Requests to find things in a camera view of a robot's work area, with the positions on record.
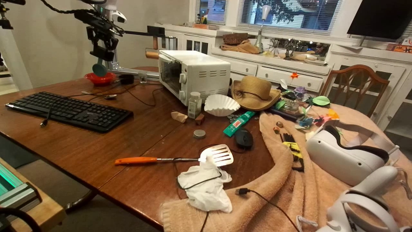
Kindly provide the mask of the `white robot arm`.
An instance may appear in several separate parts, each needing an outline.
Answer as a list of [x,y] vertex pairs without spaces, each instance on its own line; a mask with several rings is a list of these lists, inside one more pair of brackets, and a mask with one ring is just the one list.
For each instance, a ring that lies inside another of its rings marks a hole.
[[82,0],[88,10],[77,10],[74,18],[86,24],[87,38],[96,47],[114,50],[123,29],[115,24],[126,16],[117,9],[117,0]]

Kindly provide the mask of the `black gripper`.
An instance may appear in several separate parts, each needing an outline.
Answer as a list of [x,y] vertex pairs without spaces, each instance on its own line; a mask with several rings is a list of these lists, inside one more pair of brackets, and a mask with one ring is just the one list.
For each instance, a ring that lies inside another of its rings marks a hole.
[[106,48],[114,48],[123,29],[115,25],[97,11],[79,10],[74,12],[74,18],[86,23],[87,37],[96,43],[101,39]]

